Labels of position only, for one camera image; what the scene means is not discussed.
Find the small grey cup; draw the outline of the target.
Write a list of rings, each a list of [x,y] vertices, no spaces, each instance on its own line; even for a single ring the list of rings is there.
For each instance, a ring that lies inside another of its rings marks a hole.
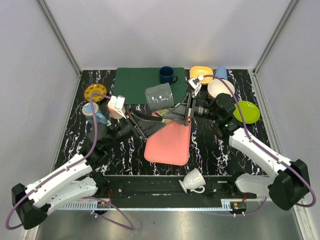
[[[148,108],[155,112],[170,109],[175,106],[172,90],[169,83],[159,84],[145,90]]]

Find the light green mug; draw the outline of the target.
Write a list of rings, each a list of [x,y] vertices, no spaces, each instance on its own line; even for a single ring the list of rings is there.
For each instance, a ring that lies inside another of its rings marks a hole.
[[[162,118],[162,121],[163,121],[166,125],[169,125],[169,124],[171,124],[171,123],[173,122],[173,120],[164,117],[164,115],[165,115],[168,111],[169,111],[169,109],[160,109],[160,110],[154,111],[152,114],[153,114],[155,117]]]

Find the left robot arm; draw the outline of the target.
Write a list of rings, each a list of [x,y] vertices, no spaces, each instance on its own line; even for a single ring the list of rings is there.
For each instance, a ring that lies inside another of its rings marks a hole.
[[[30,230],[68,203],[90,196],[103,198],[108,186],[94,170],[107,150],[133,135],[145,141],[165,125],[161,117],[137,111],[127,111],[115,129],[94,121],[79,153],[42,179],[28,185],[18,183],[11,189],[11,212],[17,213],[20,226]]]

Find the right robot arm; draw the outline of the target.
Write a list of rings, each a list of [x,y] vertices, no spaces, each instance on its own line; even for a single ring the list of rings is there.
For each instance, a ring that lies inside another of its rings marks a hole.
[[[236,199],[244,193],[253,193],[271,198],[282,210],[290,210],[311,192],[308,166],[301,159],[292,161],[282,156],[253,136],[233,116],[235,104],[235,99],[227,93],[220,93],[210,103],[188,93],[183,102],[170,108],[163,117],[184,124],[190,123],[193,117],[213,121],[212,130],[217,138],[241,151],[266,173],[265,176],[236,174],[227,185],[228,195]]]

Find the pink mug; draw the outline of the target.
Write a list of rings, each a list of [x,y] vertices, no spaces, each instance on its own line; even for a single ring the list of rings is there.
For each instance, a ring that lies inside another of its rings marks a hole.
[[[124,118],[125,117],[125,107],[123,106],[121,110],[118,110],[115,108],[115,104],[116,104],[116,100],[110,99],[108,101],[107,107],[108,107],[108,111],[109,111],[110,116],[116,120]]]

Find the dark blue mug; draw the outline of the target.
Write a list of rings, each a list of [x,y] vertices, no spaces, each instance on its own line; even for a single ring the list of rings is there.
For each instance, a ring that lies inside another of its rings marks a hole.
[[[159,70],[159,80],[161,84],[173,84],[178,81],[178,77],[174,73],[174,69],[170,66],[163,66]]]

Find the blue patterned mug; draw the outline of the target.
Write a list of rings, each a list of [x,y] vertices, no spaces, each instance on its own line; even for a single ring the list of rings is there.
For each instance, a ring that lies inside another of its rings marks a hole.
[[[92,103],[93,108],[94,108],[94,112],[95,112],[95,116],[96,116],[96,122],[97,123],[102,123],[102,124],[107,124],[107,119],[106,117],[101,113],[99,106],[97,103],[93,102]],[[82,114],[85,116],[86,120],[93,125],[94,124],[94,120],[93,120],[93,111],[91,108],[91,103],[88,102],[86,103],[83,107],[82,107]]]

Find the pink plastic tray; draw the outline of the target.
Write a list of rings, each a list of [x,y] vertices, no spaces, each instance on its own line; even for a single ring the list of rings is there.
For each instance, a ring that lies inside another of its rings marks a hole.
[[[189,160],[191,123],[173,120],[147,139],[144,158],[149,162],[184,166]]]

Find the yellow square bowl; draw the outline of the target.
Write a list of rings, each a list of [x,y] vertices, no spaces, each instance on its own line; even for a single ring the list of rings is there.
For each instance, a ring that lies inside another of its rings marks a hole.
[[[193,66],[189,71],[189,77],[197,79],[198,76],[204,76],[204,75],[213,75],[213,70],[208,66]],[[202,85],[208,85],[209,82],[213,80],[213,77],[205,77],[202,81],[200,81],[200,84]]]

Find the large cream bowl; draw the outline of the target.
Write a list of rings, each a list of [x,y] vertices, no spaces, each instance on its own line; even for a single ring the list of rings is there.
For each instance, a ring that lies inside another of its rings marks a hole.
[[[217,95],[223,93],[223,94],[229,94],[232,96],[229,89],[226,87],[224,83],[222,83],[219,79],[215,78],[213,79],[208,85],[207,85],[207,92],[208,92],[208,98],[214,99],[217,97]]]

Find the dark green mat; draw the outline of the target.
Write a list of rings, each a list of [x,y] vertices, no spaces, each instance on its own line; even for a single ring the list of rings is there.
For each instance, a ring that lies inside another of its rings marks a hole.
[[[173,71],[178,80],[170,88],[173,100],[177,104],[184,99],[187,92],[186,73],[182,67],[174,67]],[[126,105],[145,105],[145,90],[160,83],[159,67],[119,67],[116,70],[112,95],[125,97]]]

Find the light blue cup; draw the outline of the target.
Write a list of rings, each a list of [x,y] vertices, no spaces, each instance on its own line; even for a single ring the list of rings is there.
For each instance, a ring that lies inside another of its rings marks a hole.
[[[225,66],[219,66],[215,70],[215,76],[219,77],[220,79],[227,80],[228,79],[228,71]]]

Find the yellow patterned saucer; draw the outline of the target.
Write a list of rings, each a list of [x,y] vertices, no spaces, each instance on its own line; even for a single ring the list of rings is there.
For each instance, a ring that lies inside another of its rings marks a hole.
[[[103,84],[92,83],[84,90],[83,97],[87,102],[89,102],[92,94],[98,93],[98,94],[107,95],[107,92],[108,92],[108,89]]]

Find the white footed teacup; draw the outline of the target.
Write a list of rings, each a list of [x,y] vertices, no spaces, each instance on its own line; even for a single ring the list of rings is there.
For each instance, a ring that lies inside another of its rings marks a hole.
[[[183,191],[187,194],[188,191],[197,194],[205,192],[206,181],[198,169],[190,171],[183,180],[178,181]]]

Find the lime green plate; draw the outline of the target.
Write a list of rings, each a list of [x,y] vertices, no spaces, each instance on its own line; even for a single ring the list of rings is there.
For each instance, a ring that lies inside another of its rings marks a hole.
[[[238,105],[240,106],[246,124],[254,124],[260,119],[260,110],[254,103],[241,100],[238,102]]]

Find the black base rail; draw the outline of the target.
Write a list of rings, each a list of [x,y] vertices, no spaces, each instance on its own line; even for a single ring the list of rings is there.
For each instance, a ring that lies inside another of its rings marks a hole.
[[[206,197],[213,199],[254,199],[253,193],[242,193],[234,184],[231,176],[208,176],[204,177],[204,192]],[[95,176],[97,191],[92,195],[98,198],[111,200],[123,199],[132,196],[186,196],[199,193],[185,193],[179,181],[184,179],[183,175],[106,175]]]

